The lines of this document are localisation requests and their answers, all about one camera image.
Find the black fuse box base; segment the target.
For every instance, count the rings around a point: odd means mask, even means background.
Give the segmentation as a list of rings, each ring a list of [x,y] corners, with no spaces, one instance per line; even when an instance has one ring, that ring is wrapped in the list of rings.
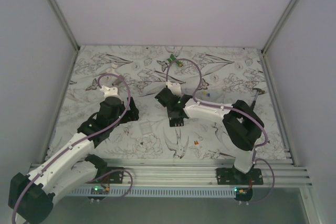
[[[182,127],[184,126],[183,118],[169,118],[170,127]]]

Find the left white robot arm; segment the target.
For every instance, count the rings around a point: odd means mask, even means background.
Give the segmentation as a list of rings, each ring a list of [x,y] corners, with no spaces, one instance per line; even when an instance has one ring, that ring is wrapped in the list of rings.
[[[12,223],[42,223],[53,207],[73,189],[84,183],[103,183],[106,191],[112,174],[121,183],[122,167],[108,167],[92,153],[119,125],[139,119],[133,97],[123,103],[118,96],[106,97],[98,112],[84,121],[70,141],[43,164],[10,181],[8,206]]]

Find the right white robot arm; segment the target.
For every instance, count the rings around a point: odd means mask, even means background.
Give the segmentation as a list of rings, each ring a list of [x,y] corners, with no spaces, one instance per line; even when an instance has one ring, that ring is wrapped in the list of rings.
[[[233,104],[205,102],[192,95],[179,96],[163,88],[155,99],[167,109],[171,127],[183,126],[184,119],[203,119],[222,123],[231,142],[236,147],[233,179],[245,184],[251,179],[251,168],[256,156],[256,142],[265,134],[265,125],[253,107],[243,100]]]

